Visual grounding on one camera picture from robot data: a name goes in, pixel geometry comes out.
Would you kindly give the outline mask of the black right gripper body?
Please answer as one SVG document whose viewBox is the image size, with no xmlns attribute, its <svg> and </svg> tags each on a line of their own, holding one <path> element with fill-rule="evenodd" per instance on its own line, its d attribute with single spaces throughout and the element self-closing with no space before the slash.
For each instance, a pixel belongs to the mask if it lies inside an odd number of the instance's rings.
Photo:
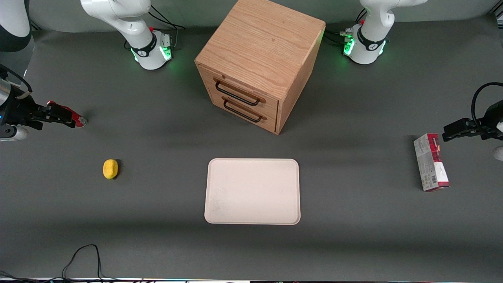
<svg viewBox="0 0 503 283">
<path fill-rule="evenodd" d="M 24 92 L 19 87 L 13 86 L 11 88 L 6 102 L 1 105 L 1 126 L 21 125 L 41 130 L 43 123 L 33 118 L 33 115 L 39 112 L 43 106 L 37 104 L 31 95 L 18 99 L 23 94 Z"/>
</svg>

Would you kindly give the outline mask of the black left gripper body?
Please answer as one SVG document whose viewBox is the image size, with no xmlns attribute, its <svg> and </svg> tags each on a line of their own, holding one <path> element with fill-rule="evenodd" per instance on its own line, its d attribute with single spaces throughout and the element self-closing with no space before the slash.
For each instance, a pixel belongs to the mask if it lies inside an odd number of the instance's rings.
<svg viewBox="0 0 503 283">
<path fill-rule="evenodd" d="M 503 140 L 502 121 L 503 121 L 503 101 L 492 104 L 485 112 L 482 118 L 477 118 L 475 114 L 476 101 L 471 102 L 471 117 L 478 130 L 478 136 L 482 140 L 496 139 Z"/>
</svg>

